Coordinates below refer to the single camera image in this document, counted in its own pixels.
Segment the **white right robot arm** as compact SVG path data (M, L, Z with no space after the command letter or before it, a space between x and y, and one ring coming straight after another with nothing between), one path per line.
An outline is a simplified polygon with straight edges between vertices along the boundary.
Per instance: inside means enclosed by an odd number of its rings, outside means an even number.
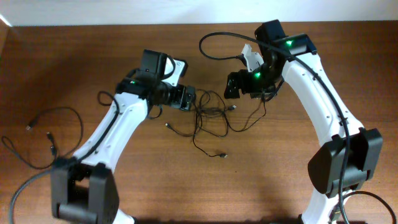
M329 81L317 48L307 34L288 36L278 20L262 23L241 53L245 68L228 75L224 97L273 97L288 84L305 108L320 149L308 163L313 193L299 223L335 223L346 218L344 205L362 192L376 170L383 139L366 129Z

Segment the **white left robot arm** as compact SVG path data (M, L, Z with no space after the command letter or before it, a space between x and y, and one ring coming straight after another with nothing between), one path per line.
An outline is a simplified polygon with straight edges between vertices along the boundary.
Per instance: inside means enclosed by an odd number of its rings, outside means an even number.
M144 50L110 96L99 126L72 158L56 163L50 175L52 215L72 223L135 223L124 213L114 171L129 139L153 106L188 111L194 87L179 84L188 68L182 59Z

